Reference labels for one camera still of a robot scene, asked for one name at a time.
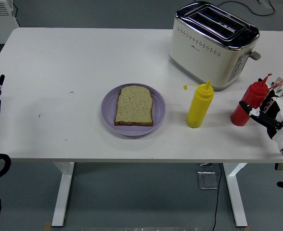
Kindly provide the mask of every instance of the toaster slot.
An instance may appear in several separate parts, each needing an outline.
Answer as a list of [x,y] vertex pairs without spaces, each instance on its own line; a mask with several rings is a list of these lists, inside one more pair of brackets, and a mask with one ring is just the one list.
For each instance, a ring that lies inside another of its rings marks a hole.
[[194,12],[188,18],[224,39],[229,39],[246,28],[245,24],[210,7]]

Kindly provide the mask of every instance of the table leg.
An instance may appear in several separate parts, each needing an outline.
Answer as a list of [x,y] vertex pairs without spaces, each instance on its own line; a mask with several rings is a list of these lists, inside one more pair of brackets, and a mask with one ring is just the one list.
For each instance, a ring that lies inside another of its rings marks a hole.
[[66,204],[69,197],[74,162],[54,162],[62,172],[61,182],[58,191],[57,202],[51,226],[61,227],[64,225]]
[[247,221],[236,177],[236,174],[246,165],[246,163],[224,163],[223,165],[236,226],[246,227]]

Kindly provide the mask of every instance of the white table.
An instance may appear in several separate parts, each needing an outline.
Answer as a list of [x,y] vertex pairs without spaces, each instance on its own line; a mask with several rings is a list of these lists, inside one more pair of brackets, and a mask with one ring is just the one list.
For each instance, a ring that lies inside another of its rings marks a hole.
[[[0,53],[0,153],[51,161],[63,173],[52,226],[62,226],[74,162],[224,163],[237,226],[247,226],[235,174],[245,163],[283,163],[276,142],[254,121],[230,115],[247,87],[268,73],[283,77],[283,32],[262,31],[240,78],[215,93],[200,128],[186,114],[195,80],[169,57],[171,30],[18,28]],[[113,132],[101,102],[114,87],[142,83],[166,101],[162,125],[139,138]]]

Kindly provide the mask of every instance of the bread crust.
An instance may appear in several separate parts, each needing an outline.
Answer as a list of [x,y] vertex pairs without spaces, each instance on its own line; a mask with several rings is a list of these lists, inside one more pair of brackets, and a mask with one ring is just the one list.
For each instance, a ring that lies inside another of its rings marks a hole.
[[143,127],[152,127],[154,125],[154,121],[153,121],[153,115],[152,115],[152,108],[153,108],[153,97],[152,97],[152,93],[151,91],[148,89],[149,91],[149,94],[151,96],[151,99],[152,99],[152,105],[151,105],[151,109],[150,109],[150,116],[151,116],[151,122],[126,122],[126,121],[116,121],[116,117],[117,117],[117,113],[118,113],[118,102],[119,102],[119,97],[122,93],[122,90],[124,89],[125,87],[123,87],[120,92],[119,92],[119,95],[118,95],[118,100],[117,100],[117,109],[116,109],[116,115],[115,115],[115,119],[114,119],[114,125],[115,126],[143,126]]

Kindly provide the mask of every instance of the yellow nozzle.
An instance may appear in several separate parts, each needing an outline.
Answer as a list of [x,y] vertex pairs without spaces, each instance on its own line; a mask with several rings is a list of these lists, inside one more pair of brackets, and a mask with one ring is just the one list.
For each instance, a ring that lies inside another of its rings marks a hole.
[[206,83],[205,89],[208,90],[209,87],[211,87],[211,80],[209,79],[208,82]]

